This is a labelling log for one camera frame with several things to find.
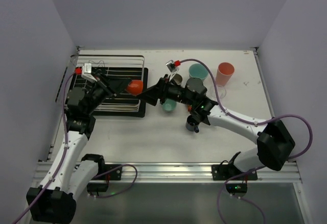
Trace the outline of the white brown cup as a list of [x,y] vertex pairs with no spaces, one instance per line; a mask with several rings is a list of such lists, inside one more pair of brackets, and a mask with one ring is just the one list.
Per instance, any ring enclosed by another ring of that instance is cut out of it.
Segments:
[[176,75],[174,75],[173,80],[175,81],[175,83],[177,85],[181,85],[182,81],[183,81],[183,78],[182,78],[182,76],[180,74],[176,74]]

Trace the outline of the small green cup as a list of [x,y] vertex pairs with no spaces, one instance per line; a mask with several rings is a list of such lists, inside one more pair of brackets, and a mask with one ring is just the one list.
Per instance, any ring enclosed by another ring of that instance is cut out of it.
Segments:
[[171,99],[167,99],[162,105],[162,109],[165,112],[173,112],[176,109],[177,102]]

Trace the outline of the orange mug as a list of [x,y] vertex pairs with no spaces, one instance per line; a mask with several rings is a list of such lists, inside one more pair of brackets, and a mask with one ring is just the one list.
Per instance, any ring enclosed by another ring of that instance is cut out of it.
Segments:
[[134,96],[137,96],[142,93],[143,91],[143,81],[142,80],[132,80],[128,86],[126,87],[126,91],[129,94],[132,94]]

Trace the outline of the large green mug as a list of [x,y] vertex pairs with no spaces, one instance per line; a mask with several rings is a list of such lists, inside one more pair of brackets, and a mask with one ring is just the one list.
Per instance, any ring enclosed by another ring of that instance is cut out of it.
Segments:
[[199,63],[193,64],[189,67],[189,77],[190,78],[199,78],[204,81],[208,76],[207,69]]

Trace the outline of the blue cup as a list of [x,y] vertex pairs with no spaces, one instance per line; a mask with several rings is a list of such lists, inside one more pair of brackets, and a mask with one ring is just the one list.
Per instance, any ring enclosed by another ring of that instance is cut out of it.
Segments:
[[187,117],[185,127],[191,132],[199,133],[199,123],[191,115]]

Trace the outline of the clear glass cup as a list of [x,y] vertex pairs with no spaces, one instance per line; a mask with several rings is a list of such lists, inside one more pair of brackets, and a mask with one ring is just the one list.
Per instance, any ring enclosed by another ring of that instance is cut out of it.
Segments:
[[225,96],[226,96],[226,89],[223,86],[221,86],[221,85],[216,85],[216,86],[210,86],[210,88],[208,90],[207,96],[210,99],[217,101],[217,96],[216,96],[215,89],[218,92],[219,100],[225,98]]

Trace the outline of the pink plastic cup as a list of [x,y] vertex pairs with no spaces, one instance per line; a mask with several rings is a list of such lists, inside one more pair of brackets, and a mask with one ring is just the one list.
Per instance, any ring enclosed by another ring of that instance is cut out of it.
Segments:
[[228,62],[220,63],[216,74],[216,84],[225,86],[234,74],[234,71],[235,68],[232,64]]

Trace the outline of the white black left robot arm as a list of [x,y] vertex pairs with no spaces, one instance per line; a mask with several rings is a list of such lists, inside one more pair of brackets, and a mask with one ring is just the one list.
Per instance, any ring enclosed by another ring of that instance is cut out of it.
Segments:
[[71,89],[64,102],[64,137],[58,154],[38,187],[30,188],[27,201],[34,221],[70,223],[75,215],[77,200],[89,181],[103,172],[101,155],[89,155],[76,166],[88,143],[96,119],[93,111],[106,98],[115,98],[132,82],[96,75],[89,90]]

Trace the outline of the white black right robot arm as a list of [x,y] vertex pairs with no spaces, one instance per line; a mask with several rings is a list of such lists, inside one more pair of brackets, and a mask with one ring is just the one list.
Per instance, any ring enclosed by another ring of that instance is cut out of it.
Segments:
[[204,123],[222,127],[252,141],[255,148],[236,153],[229,162],[240,172],[258,167],[281,170],[295,147],[284,123],[278,118],[262,120],[229,111],[206,93],[207,88],[199,78],[190,78],[185,86],[180,86],[164,77],[137,97],[153,106],[163,104],[167,99],[189,105],[188,118],[196,126]]

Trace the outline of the black drip tray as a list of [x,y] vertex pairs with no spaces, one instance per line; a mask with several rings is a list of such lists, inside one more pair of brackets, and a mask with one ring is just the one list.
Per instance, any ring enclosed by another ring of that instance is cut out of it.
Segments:
[[[109,78],[130,78],[132,80],[141,80],[143,88],[148,85],[148,69],[137,67],[104,67],[98,66],[95,70],[101,71]],[[135,96],[124,91],[115,99],[107,98],[93,112],[94,116],[145,116],[146,103],[137,99]]]

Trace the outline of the left black controller box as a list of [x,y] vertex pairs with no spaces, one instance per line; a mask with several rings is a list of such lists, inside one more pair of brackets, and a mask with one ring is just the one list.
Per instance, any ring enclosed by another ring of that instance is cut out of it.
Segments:
[[89,183],[87,184],[87,192],[88,193],[95,193],[99,195],[100,192],[106,192],[108,190],[108,183]]

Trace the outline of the black controller box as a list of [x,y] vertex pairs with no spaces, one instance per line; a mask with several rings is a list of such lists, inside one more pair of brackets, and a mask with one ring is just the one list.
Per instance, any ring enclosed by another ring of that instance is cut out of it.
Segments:
[[243,197],[248,191],[246,183],[227,183],[225,188],[230,195],[236,197]]
[[99,195],[100,192],[106,192],[108,190],[108,183],[89,183],[87,184],[87,192],[88,193],[95,193]]

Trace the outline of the right black controller box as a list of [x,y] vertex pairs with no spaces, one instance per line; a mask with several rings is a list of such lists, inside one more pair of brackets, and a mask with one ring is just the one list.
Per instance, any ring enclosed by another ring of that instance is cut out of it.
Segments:
[[227,183],[225,188],[230,195],[236,197],[243,197],[248,191],[246,183]]

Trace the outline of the aluminium front rail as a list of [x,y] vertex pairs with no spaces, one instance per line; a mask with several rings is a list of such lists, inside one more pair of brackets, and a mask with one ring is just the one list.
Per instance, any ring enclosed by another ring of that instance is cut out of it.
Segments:
[[[213,178],[212,163],[132,163],[137,168],[137,183],[223,183]],[[286,163],[282,170],[263,168],[257,180],[248,183],[300,183],[296,163]]]

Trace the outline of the aluminium rail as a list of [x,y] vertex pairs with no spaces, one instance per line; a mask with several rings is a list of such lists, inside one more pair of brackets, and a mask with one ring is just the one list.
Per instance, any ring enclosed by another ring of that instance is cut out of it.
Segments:
[[273,110],[272,102],[271,102],[271,99],[270,99],[270,95],[269,95],[269,92],[268,92],[268,88],[267,88],[267,85],[266,85],[266,81],[265,81],[264,74],[263,74],[262,67],[261,67],[260,60],[259,60],[259,48],[258,47],[251,47],[250,49],[253,52],[256,65],[257,65],[257,68],[259,70],[261,83],[262,83],[263,88],[264,88],[264,93],[265,93],[266,101],[268,103],[268,108],[269,108],[269,111],[270,111],[270,115],[273,118],[275,118],[275,113],[274,113],[274,110]]
[[[137,168],[137,183],[223,183],[213,178],[212,163],[132,163]],[[282,170],[263,168],[257,180],[248,183],[300,183],[296,163],[286,163]]]

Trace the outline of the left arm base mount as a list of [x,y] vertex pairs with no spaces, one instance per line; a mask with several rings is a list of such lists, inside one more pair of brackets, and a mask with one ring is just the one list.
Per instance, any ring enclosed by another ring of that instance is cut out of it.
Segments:
[[[110,171],[110,173],[107,173],[106,175],[102,175],[99,177],[99,175]],[[95,180],[104,180],[107,182],[110,181],[120,181],[122,176],[122,168],[120,164],[104,164],[99,169],[98,174],[94,177]]]

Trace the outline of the aluminium right side rail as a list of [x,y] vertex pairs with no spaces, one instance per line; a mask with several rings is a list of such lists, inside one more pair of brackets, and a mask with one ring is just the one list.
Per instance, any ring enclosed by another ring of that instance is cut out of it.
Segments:
[[275,118],[275,113],[274,113],[274,110],[273,110],[272,102],[271,102],[271,99],[270,99],[270,95],[269,95],[269,92],[268,92],[268,88],[267,88],[267,85],[266,85],[266,81],[265,81],[264,74],[263,74],[262,67],[261,67],[260,60],[259,60],[259,48],[258,47],[251,47],[250,49],[253,52],[256,65],[257,65],[257,68],[259,70],[261,83],[262,83],[263,88],[264,88],[264,93],[265,93],[266,101],[268,103],[268,108],[269,108],[269,111],[270,111],[270,115],[273,118]]

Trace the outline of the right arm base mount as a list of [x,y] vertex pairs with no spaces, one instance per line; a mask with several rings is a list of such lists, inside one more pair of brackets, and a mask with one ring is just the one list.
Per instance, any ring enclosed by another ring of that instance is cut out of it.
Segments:
[[[211,174],[214,181],[226,181],[229,178],[240,175],[242,172],[237,169],[232,163],[227,162],[227,160],[222,161],[219,164],[211,165]],[[257,172],[251,172],[245,176],[237,177],[234,181],[258,180]]]

